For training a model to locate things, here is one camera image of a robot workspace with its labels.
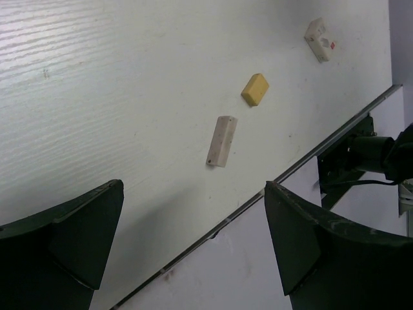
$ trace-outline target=dark spot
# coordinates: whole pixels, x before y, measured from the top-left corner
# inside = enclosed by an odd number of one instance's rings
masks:
[[[167,283],[170,283],[170,279],[174,276],[174,270],[172,269],[171,271],[169,271],[165,277],[163,278],[163,280]]]
[[[45,77],[45,79],[48,79],[50,77],[49,70],[43,69],[43,76]]]

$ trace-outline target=white board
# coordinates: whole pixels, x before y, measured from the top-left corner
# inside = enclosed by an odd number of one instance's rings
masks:
[[[391,85],[386,0],[0,0],[0,224],[112,178],[101,290],[135,289]],[[338,47],[303,39],[324,17]],[[270,89],[240,96],[252,74]],[[216,119],[239,119],[224,169]]]

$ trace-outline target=white wall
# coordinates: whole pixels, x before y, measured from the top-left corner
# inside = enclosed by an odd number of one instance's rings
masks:
[[[413,1],[390,0],[390,40],[394,84],[403,84],[405,121],[413,122]]]

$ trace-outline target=scratch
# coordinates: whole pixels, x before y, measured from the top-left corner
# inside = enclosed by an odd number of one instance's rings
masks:
[[[234,253],[234,246],[232,245],[232,241],[231,238],[228,235],[224,235],[224,240],[227,243],[228,249],[230,250],[230,253],[233,254]]]
[[[296,150],[296,153],[293,155],[292,159],[288,163],[291,163],[292,161],[294,161],[297,158],[297,155],[298,155],[300,150],[301,150],[301,147],[298,146],[298,148]]]
[[[49,70],[43,69],[43,76],[45,77],[45,79],[48,79],[50,77]]]
[[[353,223],[350,220],[347,220],[345,218],[343,218],[341,220],[332,220],[332,221],[330,221],[330,228],[332,230],[334,230],[334,229],[336,229],[336,226],[340,225],[340,224],[353,224]]]
[[[243,256],[244,256],[244,261],[245,261],[245,278],[248,279],[252,273],[252,263],[245,249],[243,250]]]

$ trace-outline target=white block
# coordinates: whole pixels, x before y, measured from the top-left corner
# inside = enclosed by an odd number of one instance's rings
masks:
[[[330,61],[337,43],[327,30],[323,18],[311,22],[304,38],[320,63]]]

